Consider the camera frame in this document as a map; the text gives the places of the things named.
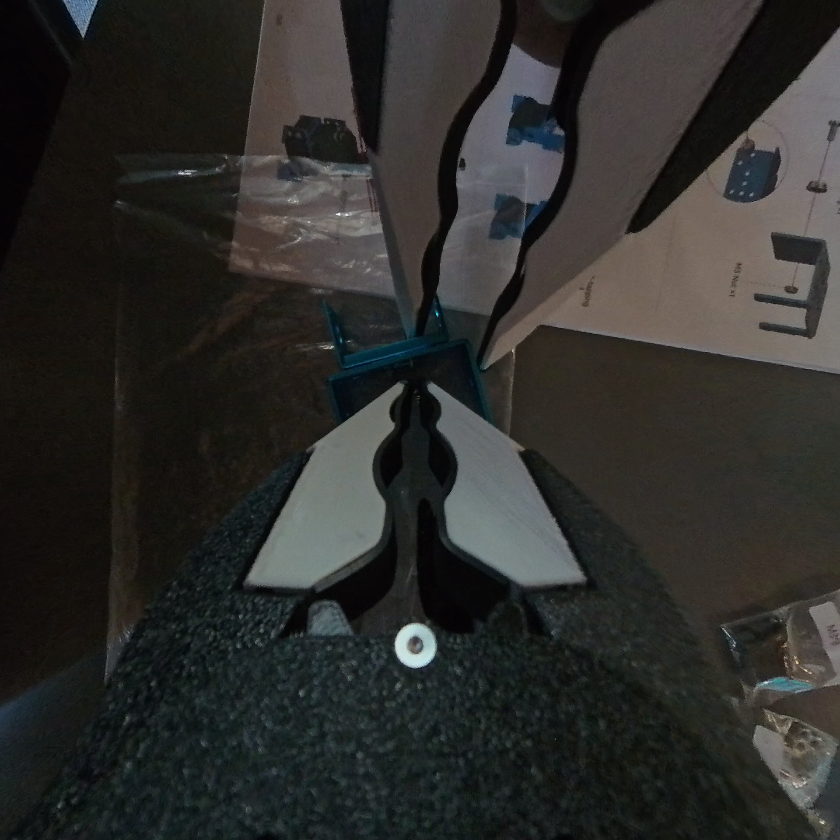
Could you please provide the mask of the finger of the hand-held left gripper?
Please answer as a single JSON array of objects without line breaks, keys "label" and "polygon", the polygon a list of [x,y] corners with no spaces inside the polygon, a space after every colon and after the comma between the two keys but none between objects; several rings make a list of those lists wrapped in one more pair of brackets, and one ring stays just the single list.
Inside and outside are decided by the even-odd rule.
[{"label": "finger of the hand-held left gripper", "polygon": [[524,228],[479,348],[482,367],[560,305],[627,231],[761,2],[600,2],[565,52],[552,105],[560,175]]},{"label": "finger of the hand-held left gripper", "polygon": [[388,2],[373,182],[407,332],[425,330],[458,210],[461,146],[501,77],[515,2]]}]

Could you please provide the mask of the white printed instruction sheet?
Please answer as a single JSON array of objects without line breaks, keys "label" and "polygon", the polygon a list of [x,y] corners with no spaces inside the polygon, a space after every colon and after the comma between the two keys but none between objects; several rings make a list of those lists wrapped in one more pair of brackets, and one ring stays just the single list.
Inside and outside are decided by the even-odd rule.
[{"label": "white printed instruction sheet", "polygon": [[[246,275],[310,287],[394,298],[382,221],[362,183],[370,167],[332,163],[340,152],[316,155],[312,175],[282,167],[303,156],[295,125],[335,127],[362,154],[353,114],[350,64],[338,2],[265,2],[248,117],[247,165],[255,167],[239,199],[230,268]],[[663,343],[748,359],[838,370],[838,337],[771,339],[758,323],[805,328],[805,311],[778,315],[753,293],[804,300],[811,279],[773,258],[772,229],[805,230],[810,201],[813,234],[838,246],[838,218],[827,199],[805,197],[807,165],[823,155],[820,126],[838,106],[838,27],[804,68],[804,75],[762,109],[749,129],[728,143],[675,203],[645,230],[625,235],[570,282],[542,322],[551,326]],[[460,175],[462,219],[444,251],[442,289],[456,309],[488,314],[490,293],[513,267],[519,233],[491,222],[494,200],[514,195],[532,203],[544,176],[558,174],[562,132],[549,132],[556,150],[508,134],[520,97],[546,104],[559,79],[550,68],[511,48],[499,88],[467,135],[482,166]],[[271,175],[269,164],[280,173]]]}]

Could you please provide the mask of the pile of small screw bags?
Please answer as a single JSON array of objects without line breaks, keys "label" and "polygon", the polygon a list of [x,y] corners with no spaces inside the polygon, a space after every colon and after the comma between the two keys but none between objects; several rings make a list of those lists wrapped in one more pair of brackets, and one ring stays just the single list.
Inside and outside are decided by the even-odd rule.
[{"label": "pile of small screw bags", "polygon": [[838,687],[838,607],[834,590],[720,625],[754,721],[752,745],[818,838],[839,836],[838,737],[771,707]]}]

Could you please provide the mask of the person's left hand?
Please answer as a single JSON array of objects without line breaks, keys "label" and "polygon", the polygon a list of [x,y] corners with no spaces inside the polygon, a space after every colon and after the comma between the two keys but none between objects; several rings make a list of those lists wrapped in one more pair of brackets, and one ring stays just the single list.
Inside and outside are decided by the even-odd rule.
[{"label": "person's left hand", "polygon": [[563,25],[576,24],[582,20],[596,23],[621,21],[636,15],[650,4],[650,1],[539,1],[546,14]]}]

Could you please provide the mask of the small blue flanged metal bracket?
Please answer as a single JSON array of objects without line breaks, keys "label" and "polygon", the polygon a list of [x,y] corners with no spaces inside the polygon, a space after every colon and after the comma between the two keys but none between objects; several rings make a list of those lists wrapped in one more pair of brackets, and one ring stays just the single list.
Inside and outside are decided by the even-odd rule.
[{"label": "small blue flanged metal bracket", "polygon": [[366,365],[382,367],[395,364],[414,355],[441,350],[449,342],[448,327],[438,297],[433,299],[427,324],[433,328],[431,333],[355,352],[349,352],[349,345],[343,336],[338,313],[325,300],[322,301],[322,311],[329,327],[339,367],[345,371],[360,369]]}]

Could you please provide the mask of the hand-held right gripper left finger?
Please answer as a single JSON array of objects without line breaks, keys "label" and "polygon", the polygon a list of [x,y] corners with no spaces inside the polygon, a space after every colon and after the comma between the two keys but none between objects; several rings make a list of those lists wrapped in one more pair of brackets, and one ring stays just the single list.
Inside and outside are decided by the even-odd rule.
[{"label": "hand-held right gripper left finger", "polygon": [[388,460],[400,442],[406,383],[398,382],[306,453],[243,589],[341,605],[358,621],[396,576]]}]

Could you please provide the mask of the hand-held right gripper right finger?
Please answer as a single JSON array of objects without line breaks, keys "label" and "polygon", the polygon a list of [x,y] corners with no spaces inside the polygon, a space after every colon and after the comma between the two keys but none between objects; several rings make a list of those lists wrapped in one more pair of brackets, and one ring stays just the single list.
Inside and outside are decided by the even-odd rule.
[{"label": "hand-held right gripper right finger", "polygon": [[522,449],[435,383],[420,391],[430,475],[420,502],[420,596],[438,627],[471,634],[500,605],[587,586]]}]

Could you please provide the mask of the large blue metal U bracket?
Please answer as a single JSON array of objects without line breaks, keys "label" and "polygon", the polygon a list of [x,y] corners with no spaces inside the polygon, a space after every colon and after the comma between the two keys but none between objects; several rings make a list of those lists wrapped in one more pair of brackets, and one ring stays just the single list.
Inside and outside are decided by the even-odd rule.
[{"label": "large blue metal U bracket", "polygon": [[338,423],[403,382],[432,382],[488,422],[494,421],[471,344],[466,339],[455,339],[441,350],[414,355],[395,364],[341,369],[330,376],[329,400]]}]

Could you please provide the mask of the clear plastic bag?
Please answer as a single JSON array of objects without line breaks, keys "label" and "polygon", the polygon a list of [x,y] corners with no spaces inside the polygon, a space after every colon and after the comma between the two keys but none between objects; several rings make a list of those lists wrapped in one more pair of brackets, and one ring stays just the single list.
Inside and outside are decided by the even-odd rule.
[{"label": "clear plastic bag", "polygon": [[286,154],[120,154],[110,679],[205,531],[335,425],[347,355],[405,337],[371,167]]}]

